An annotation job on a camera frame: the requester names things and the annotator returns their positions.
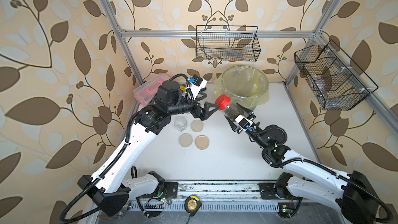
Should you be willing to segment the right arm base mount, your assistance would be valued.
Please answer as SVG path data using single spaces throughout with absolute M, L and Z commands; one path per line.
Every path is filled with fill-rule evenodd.
M 299 200 L 300 197 L 292 195 L 288 189 L 288 181 L 293 177 L 290 173 L 282 173 L 275 182 L 259 183 L 262 200 Z

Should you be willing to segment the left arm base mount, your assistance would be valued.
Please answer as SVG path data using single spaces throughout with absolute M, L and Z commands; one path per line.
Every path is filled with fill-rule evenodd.
M 144 199 L 175 199 L 178 194 L 178 185 L 176 181 L 165 181 L 160 183 L 156 190 L 151 194 L 142 195 Z

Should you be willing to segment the ribbed glass jar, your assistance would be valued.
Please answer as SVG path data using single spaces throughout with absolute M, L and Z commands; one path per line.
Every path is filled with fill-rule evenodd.
M 187 128 L 188 122 L 184 117 L 176 117 L 174 126 L 178 131 L 184 131 Z

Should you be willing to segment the tan short jar lid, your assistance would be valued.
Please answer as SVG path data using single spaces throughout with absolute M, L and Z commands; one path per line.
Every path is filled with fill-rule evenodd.
M 195 146 L 199 149 L 199 150 L 205 150 L 209 147 L 209 138 L 204 136 L 204 135 L 200 135 L 195 139 Z

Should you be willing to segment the cream tall jar lid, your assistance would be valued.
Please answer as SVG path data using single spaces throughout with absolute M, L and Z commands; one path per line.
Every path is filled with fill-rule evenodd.
M 178 142 L 181 147 L 188 148 L 193 143 L 193 137 L 188 133 L 184 133 L 179 137 Z

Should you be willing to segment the red lid tea jar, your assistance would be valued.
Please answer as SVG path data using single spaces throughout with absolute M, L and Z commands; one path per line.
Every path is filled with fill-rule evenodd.
M 239 115 L 244 115 L 245 112 L 237 103 L 231 103 L 223 110 L 224 115 L 230 120 L 234 121 Z

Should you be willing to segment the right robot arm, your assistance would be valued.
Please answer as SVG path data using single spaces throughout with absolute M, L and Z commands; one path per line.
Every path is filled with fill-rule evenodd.
M 247 134 L 260 146 L 269 166 L 285 170 L 275 182 L 278 197 L 315 201 L 341 212 L 352 224 L 393 221 L 393 212 L 364 174 L 338 171 L 300 155 L 285 145 L 288 135 L 284 129 L 274 124 L 260 128 L 253 111 L 238 103 L 223 103 L 220 110 L 234 132 Z

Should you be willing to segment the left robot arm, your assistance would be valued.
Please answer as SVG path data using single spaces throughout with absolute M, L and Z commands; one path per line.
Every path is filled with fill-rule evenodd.
M 80 178 L 78 185 L 82 192 L 66 206 L 59 222 L 71 224 L 98 211 L 115 216 L 130 199 L 158 191 L 163 178 L 155 172 L 135 178 L 130 186 L 122 181 L 143 149 L 171 122 L 172 116 L 190 113 L 204 121 L 219 110 L 214 103 L 200 104 L 207 96 L 204 93 L 206 85 L 207 80 L 198 75 L 177 74 L 164 81 L 151 101 L 128 120 L 125 138 L 110 158 L 91 176 Z M 80 216 L 67 218 L 69 210 L 83 196 L 89 196 L 97 207 Z

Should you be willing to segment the red jar lid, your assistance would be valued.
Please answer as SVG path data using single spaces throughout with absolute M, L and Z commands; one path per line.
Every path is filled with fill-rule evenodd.
M 216 101 L 215 101 L 215 104 L 216 104 L 217 106 L 219 106 L 219 110 L 220 110 L 220 111 L 223 111 L 223 110 L 225 110 L 226 108 L 228 108 L 228 107 L 230 106 L 230 103 L 231 103 L 231 99 L 230 99 L 227 95 L 225 95 L 225 94 L 219 96 L 219 97 L 216 99 Z

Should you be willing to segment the beige jar lid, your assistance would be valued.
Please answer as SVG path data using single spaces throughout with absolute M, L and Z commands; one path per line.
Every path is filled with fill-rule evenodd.
M 201 132 L 204 128 L 204 123 L 201 120 L 194 120 L 191 122 L 191 130 L 193 132 Z

